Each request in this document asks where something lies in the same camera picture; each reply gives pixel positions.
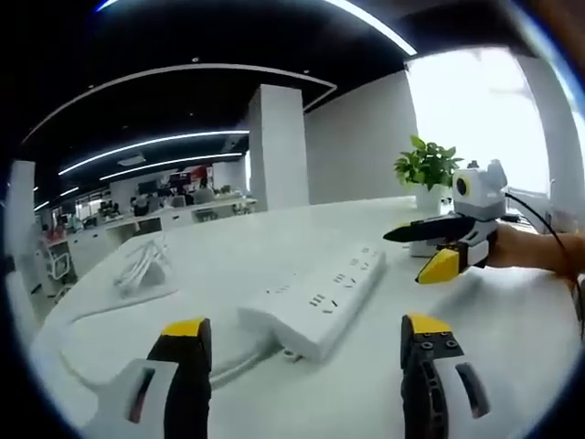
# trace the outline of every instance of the black ceiling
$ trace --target black ceiling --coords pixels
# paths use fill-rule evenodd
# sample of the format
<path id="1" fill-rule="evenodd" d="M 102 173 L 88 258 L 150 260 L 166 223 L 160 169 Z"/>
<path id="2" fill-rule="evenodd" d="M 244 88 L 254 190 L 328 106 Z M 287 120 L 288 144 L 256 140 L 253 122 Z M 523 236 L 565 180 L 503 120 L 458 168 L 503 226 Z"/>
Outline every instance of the black ceiling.
<path id="1" fill-rule="evenodd" d="M 63 167 L 99 152 L 159 136 L 241 127 L 261 83 L 299 88 L 303 102 L 323 84 L 245 70 L 180 70 L 112 85 L 60 105 L 101 84 L 170 66 L 228 63 L 307 75 L 337 86 L 326 99 L 402 69 L 404 53 L 369 25 L 323 0 L 71 0 L 21 5 L 12 65 L 19 66 L 7 142 L 37 162 L 39 199 L 72 185 L 91 187 L 121 170 L 115 162 L 87 165 L 63 177 Z M 354 0 L 401 34 L 419 54 L 497 43 L 526 50 L 491 2 Z M 147 162 L 215 154 L 225 138 L 152 145 Z M 247 144 L 238 144 L 239 150 Z"/>

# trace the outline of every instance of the green plant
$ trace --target green plant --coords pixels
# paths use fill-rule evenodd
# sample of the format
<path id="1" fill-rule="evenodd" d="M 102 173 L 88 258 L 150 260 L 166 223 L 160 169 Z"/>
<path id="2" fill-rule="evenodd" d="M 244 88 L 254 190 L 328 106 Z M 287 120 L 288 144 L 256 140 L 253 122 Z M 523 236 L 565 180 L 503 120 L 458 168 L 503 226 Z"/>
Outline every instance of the green plant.
<path id="1" fill-rule="evenodd" d="M 414 151 L 401 153 L 404 156 L 394 162 L 400 184 L 421 184 L 429 190 L 435 185 L 451 187 L 453 171 L 459 168 L 457 162 L 463 160 L 455 157 L 457 149 L 446 149 L 433 142 L 425 144 L 416 135 L 410 141 Z"/>

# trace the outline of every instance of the black cable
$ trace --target black cable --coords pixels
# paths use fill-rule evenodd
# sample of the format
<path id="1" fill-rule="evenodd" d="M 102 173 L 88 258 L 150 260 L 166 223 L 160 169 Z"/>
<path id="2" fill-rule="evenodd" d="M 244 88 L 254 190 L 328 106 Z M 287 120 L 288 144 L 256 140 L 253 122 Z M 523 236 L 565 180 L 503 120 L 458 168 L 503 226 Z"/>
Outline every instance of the black cable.
<path id="1" fill-rule="evenodd" d="M 552 229 L 552 227 L 550 227 L 550 224 L 548 224 L 548 222 L 544 218 L 542 218 L 542 216 L 540 216 L 540 214 L 538 214 L 538 212 L 536 212 L 534 209 L 532 209 L 530 206 L 528 206 L 527 203 L 522 201 L 520 198 L 515 197 L 514 195 L 509 194 L 507 192 L 505 192 L 505 195 L 508 198 L 515 201 L 516 203 L 520 204 L 521 206 L 524 206 L 535 217 L 537 217 L 538 220 L 540 222 L 542 222 L 544 224 L 544 226 L 548 229 L 550 234 L 555 237 L 555 240 L 557 240 L 558 245 L 560 246 L 560 249 L 562 250 L 563 254 L 565 255 L 565 258 L 567 259 L 567 264 L 569 265 L 569 269 L 575 278 L 575 285 L 577 285 L 577 294 L 579 295 L 579 314 L 580 314 L 580 320 L 581 320 L 581 340 L 582 340 L 583 339 L 583 332 L 585 330 L 585 316 L 583 315 L 583 294 L 582 294 L 581 287 L 579 284 L 579 275 L 578 275 L 577 271 L 575 270 L 575 268 L 573 267 L 573 264 L 570 260 L 569 252 L 567 252 L 567 248 L 565 247 L 565 244 L 563 244 L 563 242 L 558 237 L 557 233 Z"/>

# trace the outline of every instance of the white table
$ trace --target white table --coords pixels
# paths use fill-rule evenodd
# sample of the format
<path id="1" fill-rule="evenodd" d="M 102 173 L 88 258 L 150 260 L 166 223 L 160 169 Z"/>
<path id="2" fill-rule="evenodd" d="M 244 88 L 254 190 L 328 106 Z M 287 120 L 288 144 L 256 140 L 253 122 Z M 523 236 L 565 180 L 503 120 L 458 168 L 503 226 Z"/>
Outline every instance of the white table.
<path id="1" fill-rule="evenodd" d="M 452 325 L 465 353 L 509 380 L 523 423 L 551 402 L 580 346 L 566 286 L 548 273 L 470 269 L 448 284 L 418 285 L 423 260 L 383 241 L 397 224 L 420 218 L 411 198 L 353 201 L 258 213 L 164 232 L 180 290 L 166 298 L 64 324 L 80 310 L 118 299 L 112 276 L 125 254 L 160 233 L 126 242 L 99 263 L 48 316 L 32 359 L 59 407 L 77 425 L 96 398 L 67 373 L 59 351 L 79 372 L 108 380 L 144 357 L 167 323 L 205 315 L 233 325 L 239 303 L 356 241 L 386 251 L 388 268 L 324 364 L 279 356 L 214 391 L 209 437 L 402 437 L 400 319 L 409 312 Z"/>

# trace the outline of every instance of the electrical outlet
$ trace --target electrical outlet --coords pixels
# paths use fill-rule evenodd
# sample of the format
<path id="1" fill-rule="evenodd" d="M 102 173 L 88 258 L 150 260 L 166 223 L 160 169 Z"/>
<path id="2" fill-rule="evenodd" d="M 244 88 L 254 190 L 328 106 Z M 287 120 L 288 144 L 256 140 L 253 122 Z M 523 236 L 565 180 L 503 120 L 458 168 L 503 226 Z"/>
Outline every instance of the electrical outlet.
<path id="1" fill-rule="evenodd" d="M 257 294 L 239 308 L 240 321 L 272 332 L 292 352 L 324 359 L 385 266 L 386 254 L 378 249 L 348 249 L 279 293 Z"/>

